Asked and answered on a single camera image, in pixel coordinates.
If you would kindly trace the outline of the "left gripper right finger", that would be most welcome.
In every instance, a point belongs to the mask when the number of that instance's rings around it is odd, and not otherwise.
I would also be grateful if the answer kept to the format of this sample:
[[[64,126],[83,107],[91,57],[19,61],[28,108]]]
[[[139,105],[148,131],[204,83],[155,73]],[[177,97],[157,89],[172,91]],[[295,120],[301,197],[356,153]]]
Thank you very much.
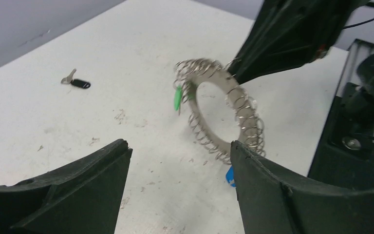
[[[247,234],[374,234],[374,189],[352,190],[297,174],[231,143]]]

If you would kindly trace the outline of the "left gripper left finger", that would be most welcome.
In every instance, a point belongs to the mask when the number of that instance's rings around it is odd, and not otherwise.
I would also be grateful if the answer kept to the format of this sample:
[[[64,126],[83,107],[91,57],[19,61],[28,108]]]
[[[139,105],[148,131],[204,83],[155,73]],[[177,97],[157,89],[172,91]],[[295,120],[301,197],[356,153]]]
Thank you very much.
[[[112,234],[132,149],[123,139],[53,171],[0,186],[0,234]]]

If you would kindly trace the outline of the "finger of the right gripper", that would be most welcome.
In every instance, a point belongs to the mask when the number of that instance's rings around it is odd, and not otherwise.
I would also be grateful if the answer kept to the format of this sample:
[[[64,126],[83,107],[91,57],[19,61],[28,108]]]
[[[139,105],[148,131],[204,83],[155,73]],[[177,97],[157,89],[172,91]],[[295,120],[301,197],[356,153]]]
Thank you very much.
[[[266,0],[228,71],[239,84],[324,57],[365,0]]]

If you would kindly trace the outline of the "key with blue tag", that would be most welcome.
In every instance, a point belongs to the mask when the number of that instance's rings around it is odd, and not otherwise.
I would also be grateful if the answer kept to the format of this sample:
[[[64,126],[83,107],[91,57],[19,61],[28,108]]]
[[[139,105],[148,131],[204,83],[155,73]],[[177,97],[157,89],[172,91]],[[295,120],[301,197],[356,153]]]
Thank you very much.
[[[235,184],[235,181],[234,181],[234,171],[233,171],[233,167],[230,166],[230,168],[228,169],[228,171],[226,172],[225,174],[225,178],[226,178],[226,181],[227,183],[235,188],[236,187],[236,184]]]

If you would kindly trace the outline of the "key with black tag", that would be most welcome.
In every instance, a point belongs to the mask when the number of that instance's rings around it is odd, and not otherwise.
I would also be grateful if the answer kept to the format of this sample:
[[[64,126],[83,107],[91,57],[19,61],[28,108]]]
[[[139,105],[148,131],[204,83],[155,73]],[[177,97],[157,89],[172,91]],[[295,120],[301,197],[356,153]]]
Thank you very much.
[[[66,84],[66,85],[72,85],[72,86],[75,86],[77,88],[81,88],[81,89],[88,89],[91,87],[91,83],[88,82],[88,81],[84,81],[84,80],[81,80],[81,79],[75,79],[73,78],[74,74],[76,72],[76,69],[74,68],[70,74],[66,77],[64,77],[62,80],[61,80],[61,84]]]

